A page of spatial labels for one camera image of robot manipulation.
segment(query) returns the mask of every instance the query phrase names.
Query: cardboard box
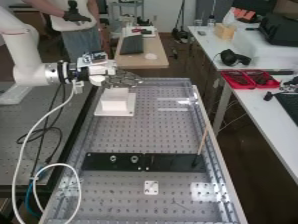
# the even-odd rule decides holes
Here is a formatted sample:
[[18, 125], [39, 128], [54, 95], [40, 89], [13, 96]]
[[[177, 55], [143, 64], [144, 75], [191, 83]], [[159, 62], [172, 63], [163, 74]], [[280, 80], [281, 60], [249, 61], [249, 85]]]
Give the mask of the cardboard box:
[[223, 23], [216, 24], [215, 33], [224, 40], [232, 40], [235, 37], [236, 27], [225, 26]]

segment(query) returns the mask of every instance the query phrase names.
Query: keyboard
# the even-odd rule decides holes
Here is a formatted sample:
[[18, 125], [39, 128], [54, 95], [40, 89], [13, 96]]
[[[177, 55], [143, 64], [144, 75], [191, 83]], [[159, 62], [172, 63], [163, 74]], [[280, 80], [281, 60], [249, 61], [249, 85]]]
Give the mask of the keyboard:
[[276, 97], [298, 126], [298, 94], [279, 93]]
[[124, 38], [120, 55], [144, 53], [143, 35], [130, 36]]

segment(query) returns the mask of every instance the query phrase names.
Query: screw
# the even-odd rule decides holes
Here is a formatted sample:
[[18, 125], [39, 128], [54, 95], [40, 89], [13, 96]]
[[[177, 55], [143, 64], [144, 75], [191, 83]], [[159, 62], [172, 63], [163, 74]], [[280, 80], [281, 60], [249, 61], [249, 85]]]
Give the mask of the screw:
[[132, 156], [131, 161], [132, 161], [132, 163], [138, 163], [139, 162], [139, 157], [138, 156]]
[[111, 160], [112, 163], [115, 163], [116, 160], [118, 160], [118, 157], [114, 155], [114, 156], [111, 156], [110, 160]]

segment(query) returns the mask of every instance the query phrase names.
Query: black box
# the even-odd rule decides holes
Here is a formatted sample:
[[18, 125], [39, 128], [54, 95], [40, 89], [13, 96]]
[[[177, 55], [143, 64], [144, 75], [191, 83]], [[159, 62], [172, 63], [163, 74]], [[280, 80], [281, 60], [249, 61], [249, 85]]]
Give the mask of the black box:
[[298, 47], [298, 20], [280, 14], [268, 14], [260, 31], [271, 44]]

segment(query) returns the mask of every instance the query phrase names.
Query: red case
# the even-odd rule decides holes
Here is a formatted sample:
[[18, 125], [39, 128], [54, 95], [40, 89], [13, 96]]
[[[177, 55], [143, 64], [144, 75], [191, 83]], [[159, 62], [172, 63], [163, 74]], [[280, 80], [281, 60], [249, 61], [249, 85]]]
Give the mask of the red case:
[[[253, 80], [253, 82], [256, 83], [256, 87], [257, 88], [260, 88], [260, 89], [280, 88], [280, 84], [281, 83], [272, 77], [272, 75], [268, 72], [261, 71], [261, 70], [247, 70], [244, 72], [249, 76], [249, 78]], [[253, 75], [261, 76], [267, 80], [267, 84], [257, 83], [256, 78], [253, 77]]]
[[[255, 81], [249, 78], [249, 76], [243, 72], [243, 71], [223, 71], [221, 75], [227, 82], [231, 84], [232, 88], [235, 89], [255, 89], [256, 88], [256, 83]], [[235, 80], [232, 76], [240, 76], [240, 79], [248, 82], [248, 84], [241, 84]]]

